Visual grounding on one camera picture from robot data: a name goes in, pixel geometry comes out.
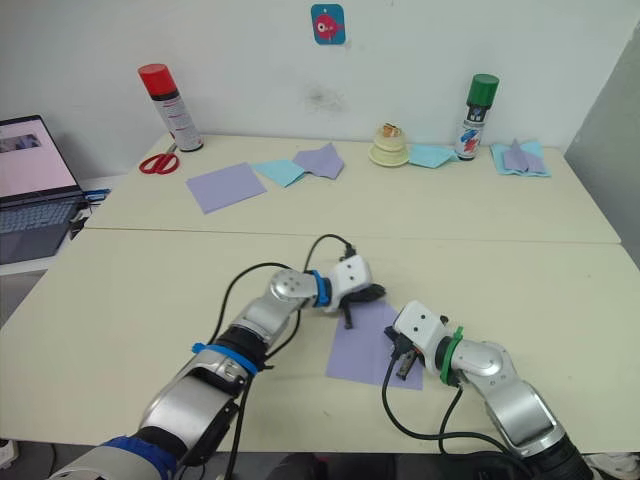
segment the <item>fish sticker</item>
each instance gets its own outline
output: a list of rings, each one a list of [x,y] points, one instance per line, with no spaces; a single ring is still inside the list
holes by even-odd
[[[338,4],[311,7],[313,36],[319,45],[342,45],[345,42],[344,10]]]

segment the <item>light blue napkin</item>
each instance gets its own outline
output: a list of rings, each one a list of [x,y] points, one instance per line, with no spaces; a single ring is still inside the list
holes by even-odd
[[[527,142],[520,145],[520,148],[540,158],[540,164],[544,167],[543,172],[522,172],[520,170],[510,170],[504,166],[504,152],[511,147],[508,145],[502,145],[501,143],[494,143],[491,145],[491,156],[493,157],[493,163],[496,166],[496,170],[501,175],[521,175],[523,177],[550,177],[551,172],[544,164],[544,153],[542,152],[542,145],[538,142]]]
[[[252,166],[254,170],[270,178],[281,187],[288,187],[304,176],[304,168],[287,159],[256,163]]]
[[[446,161],[457,161],[458,156],[450,148],[432,145],[413,145],[409,152],[409,163],[421,167],[437,168]]]

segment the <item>spray can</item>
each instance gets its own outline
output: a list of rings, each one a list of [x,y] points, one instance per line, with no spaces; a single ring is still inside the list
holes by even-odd
[[[177,147],[183,152],[202,148],[202,137],[191,120],[167,66],[161,63],[145,65],[138,69],[138,75]]]
[[[498,77],[486,73],[473,76],[467,97],[467,114],[456,138],[456,154],[460,160],[475,158],[487,112],[493,104],[499,82]]]

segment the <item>pink fish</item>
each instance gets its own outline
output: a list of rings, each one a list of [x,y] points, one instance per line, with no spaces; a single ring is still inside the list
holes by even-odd
[[[336,21],[330,15],[323,13],[316,18],[315,29],[316,33],[323,40],[331,40],[338,30],[342,30],[344,25],[336,23]]]

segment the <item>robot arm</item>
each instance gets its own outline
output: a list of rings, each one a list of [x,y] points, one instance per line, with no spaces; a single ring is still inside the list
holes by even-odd
[[[472,385],[509,449],[544,478],[590,479],[591,471],[540,394],[522,380],[507,350],[473,342],[446,327],[424,305],[412,301],[393,329],[424,356],[425,367],[447,385]]]
[[[326,278],[316,271],[279,271],[213,344],[194,345],[195,355],[149,404],[135,435],[94,448],[51,478],[168,480],[178,465],[206,462],[238,411],[234,400],[264,368],[290,315],[305,307],[336,311],[346,295],[371,281],[359,255],[340,262]]]

